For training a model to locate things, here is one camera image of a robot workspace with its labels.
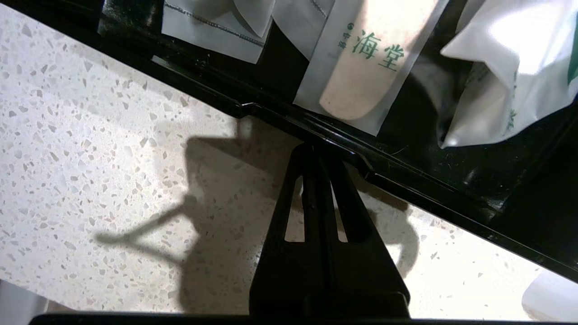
white plastic bag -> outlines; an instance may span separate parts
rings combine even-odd
[[[446,3],[335,2],[294,103],[377,135]]]
[[[477,62],[442,147],[500,142],[571,104],[577,12],[577,0],[485,1],[441,51]]]
[[[165,0],[161,32],[256,63],[269,34],[273,4],[274,0]]]
[[[279,0],[273,20],[291,43],[311,60],[335,0]]]

